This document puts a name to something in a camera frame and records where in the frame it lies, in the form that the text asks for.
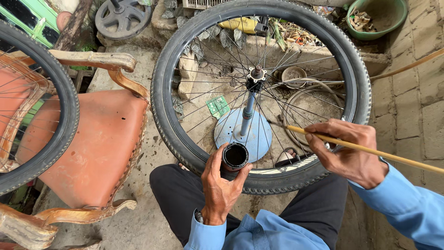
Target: wire cage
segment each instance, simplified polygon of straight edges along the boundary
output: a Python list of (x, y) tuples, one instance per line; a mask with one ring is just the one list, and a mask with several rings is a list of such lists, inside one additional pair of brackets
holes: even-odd
[(184, 0), (184, 8), (208, 9), (215, 5), (228, 2), (229, 0)]

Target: bicycle wheel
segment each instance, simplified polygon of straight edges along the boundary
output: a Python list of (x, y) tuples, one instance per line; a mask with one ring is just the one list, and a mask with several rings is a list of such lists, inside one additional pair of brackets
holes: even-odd
[[(308, 76), (276, 74), (294, 66)], [(189, 170), (202, 174), (211, 152), (239, 142), (255, 165), (243, 193), (264, 195), (298, 190), (329, 174), (304, 137), (266, 120), (366, 124), (371, 89), (358, 50), (324, 17), (284, 1), (235, 0), (174, 33), (155, 66), (151, 103), (160, 135)], [(288, 146), (299, 147), (300, 160), (275, 167)], [(221, 176), (232, 180), (236, 173), (222, 169)]]
[(77, 94), (62, 65), (0, 21), (0, 195), (48, 169), (69, 146), (78, 120)]

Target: foot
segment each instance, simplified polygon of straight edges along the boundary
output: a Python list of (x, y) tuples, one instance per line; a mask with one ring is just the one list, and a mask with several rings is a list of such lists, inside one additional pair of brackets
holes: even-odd
[(282, 152), (281, 155), (279, 156), (277, 162), (280, 161), (284, 161), (284, 160), (289, 160), (289, 159), (293, 159), (296, 157), (296, 152), (294, 149), (292, 148), (286, 148), (286, 151)]

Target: wristwatch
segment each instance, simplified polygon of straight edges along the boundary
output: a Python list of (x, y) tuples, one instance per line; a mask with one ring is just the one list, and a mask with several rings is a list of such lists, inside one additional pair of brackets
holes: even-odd
[(202, 213), (200, 211), (197, 211), (194, 213), (194, 218), (196, 219), (197, 222), (199, 222), (200, 224), (203, 224), (203, 216)]

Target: bicycle tire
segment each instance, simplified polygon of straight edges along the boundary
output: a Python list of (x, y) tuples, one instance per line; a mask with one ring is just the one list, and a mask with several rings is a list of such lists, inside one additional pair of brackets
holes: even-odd
[[(371, 109), (371, 85), (370, 79), (359, 51), (352, 41), (337, 26), (326, 18), (316, 14), (312, 10), (301, 7), (297, 4), (281, 0), (234, 0), (225, 2), (217, 6), (202, 11), (197, 16), (191, 18), (183, 27), (177, 30), (168, 40), (156, 62), (153, 71), (153, 80), (151, 82), (151, 103), (152, 113), (159, 130), (159, 133), (170, 151), (181, 161), (189, 170), (200, 176), (205, 168), (205, 162), (208, 153), (203, 154), (196, 151), (190, 145), (189, 137), (182, 134), (183, 129), (178, 129), (173, 125), (177, 120), (168, 113), (171, 103), (167, 99), (170, 86), (168, 84), (168, 72), (171, 67), (177, 64), (175, 52), (181, 51), (190, 42), (197, 33), (193, 32), (198, 28), (202, 30), (209, 28), (210, 25), (217, 22), (233, 18), (234, 16), (252, 16), (250, 12), (257, 16), (265, 16), (266, 11), (280, 13), (285, 15), (287, 21), (296, 24), (304, 24), (311, 33), (323, 38), (330, 51), (334, 55), (344, 80), (351, 82), (346, 85), (347, 93), (351, 90), (353, 95), (347, 94), (346, 103), (351, 110), (343, 114), (343, 119), (357, 124), (367, 124)], [(245, 181), (242, 192), (245, 194), (281, 194), (298, 190), (304, 186), (315, 183), (329, 174), (321, 165), (319, 160), (307, 158), (301, 164), (305, 164), (299, 171), (293, 171), (286, 174), (268, 174), (267, 177), (261, 177), (249, 174)], [(227, 180), (232, 180), (236, 174), (221, 170), (221, 176)]]
[(33, 158), (0, 176), (0, 195), (3, 195), (41, 175), (65, 152), (77, 130), (79, 100), (67, 72), (40, 43), (2, 20), (0, 20), (0, 39), (13, 44), (44, 69), (52, 80), (60, 100), (59, 125), (54, 135)]

